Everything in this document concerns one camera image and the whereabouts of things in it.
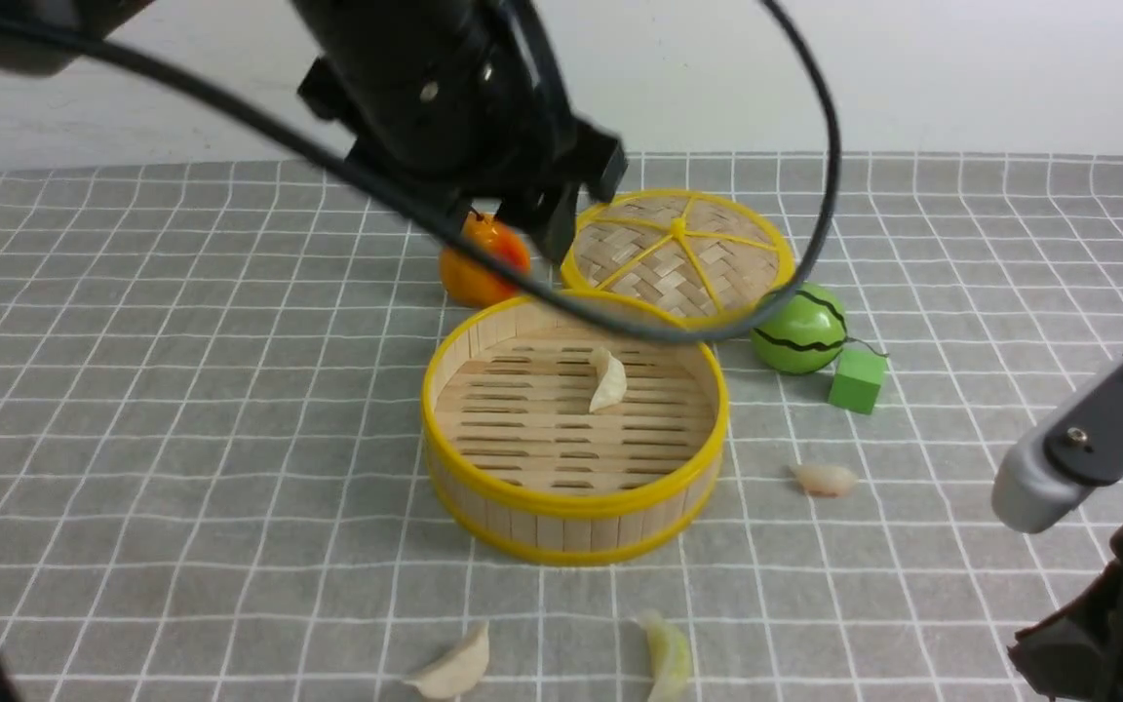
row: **toy watermelon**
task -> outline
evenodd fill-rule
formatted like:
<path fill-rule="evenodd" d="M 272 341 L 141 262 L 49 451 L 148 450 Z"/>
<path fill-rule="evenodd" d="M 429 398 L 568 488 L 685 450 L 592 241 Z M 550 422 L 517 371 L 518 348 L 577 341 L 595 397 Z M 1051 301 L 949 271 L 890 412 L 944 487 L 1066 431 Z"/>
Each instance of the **toy watermelon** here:
<path fill-rule="evenodd" d="M 843 306 L 820 284 L 806 283 L 778 314 L 752 329 L 752 348 L 779 373 L 820 372 L 850 341 Z"/>

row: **green cube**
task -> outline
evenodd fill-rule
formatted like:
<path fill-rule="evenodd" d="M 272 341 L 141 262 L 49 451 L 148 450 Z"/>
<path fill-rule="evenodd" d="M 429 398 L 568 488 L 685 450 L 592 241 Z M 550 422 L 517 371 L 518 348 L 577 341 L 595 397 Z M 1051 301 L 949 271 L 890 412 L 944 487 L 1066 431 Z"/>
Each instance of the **green cube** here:
<path fill-rule="evenodd" d="M 834 382 L 830 385 L 830 404 L 861 414 L 873 414 L 878 392 L 886 380 L 886 357 L 864 348 L 843 348 Z"/>

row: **bamboo steamer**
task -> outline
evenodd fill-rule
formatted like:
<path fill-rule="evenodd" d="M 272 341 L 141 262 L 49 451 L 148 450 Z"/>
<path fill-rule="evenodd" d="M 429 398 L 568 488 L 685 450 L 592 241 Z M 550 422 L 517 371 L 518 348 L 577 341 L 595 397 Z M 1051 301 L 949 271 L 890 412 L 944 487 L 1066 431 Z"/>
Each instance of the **bamboo steamer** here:
<path fill-rule="evenodd" d="M 667 316 L 609 292 L 611 314 Z M 627 368 L 624 402 L 590 414 L 596 346 Z M 722 466 L 727 385 L 703 344 L 613 337 L 527 297 L 466 320 L 423 381 L 424 461 L 441 505 L 477 538 L 549 565 L 647 554 L 691 523 Z"/>
<path fill-rule="evenodd" d="M 643 190 L 579 215 L 562 280 L 642 299 L 686 328 L 741 319 L 794 272 L 767 219 L 725 197 Z"/>

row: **woven bamboo lid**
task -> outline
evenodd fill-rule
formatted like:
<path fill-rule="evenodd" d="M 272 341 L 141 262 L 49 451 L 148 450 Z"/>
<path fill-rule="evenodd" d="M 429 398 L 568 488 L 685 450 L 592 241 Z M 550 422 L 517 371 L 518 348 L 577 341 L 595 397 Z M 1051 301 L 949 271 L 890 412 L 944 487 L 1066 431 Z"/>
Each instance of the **woven bamboo lid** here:
<path fill-rule="evenodd" d="M 707 192 L 646 190 L 579 215 L 562 279 L 699 326 L 743 314 L 793 271 L 783 235 L 743 204 Z"/>

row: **grid tablecloth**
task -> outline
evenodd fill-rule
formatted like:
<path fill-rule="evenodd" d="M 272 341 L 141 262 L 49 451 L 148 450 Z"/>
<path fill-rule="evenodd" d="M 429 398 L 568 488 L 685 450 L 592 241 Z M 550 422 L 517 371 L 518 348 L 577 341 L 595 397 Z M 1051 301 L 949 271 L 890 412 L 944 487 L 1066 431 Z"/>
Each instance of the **grid tablecloth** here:
<path fill-rule="evenodd" d="M 798 244 L 816 155 L 646 155 L 624 186 L 731 195 Z M 437 248 L 294 163 L 0 174 L 0 639 L 30 701 L 413 699 L 477 619 L 468 702 L 647 694 L 630 621 L 691 636 L 712 702 L 1034 699 L 1016 628 L 1108 558 L 1123 484 L 1035 537 L 1004 450 L 1123 352 L 1123 158 L 852 155 L 814 280 L 891 353 L 879 408 L 719 346 L 728 466 L 628 565 L 472 541 L 419 462 L 418 389 L 467 311 Z M 865 483 L 806 499 L 786 466 Z"/>

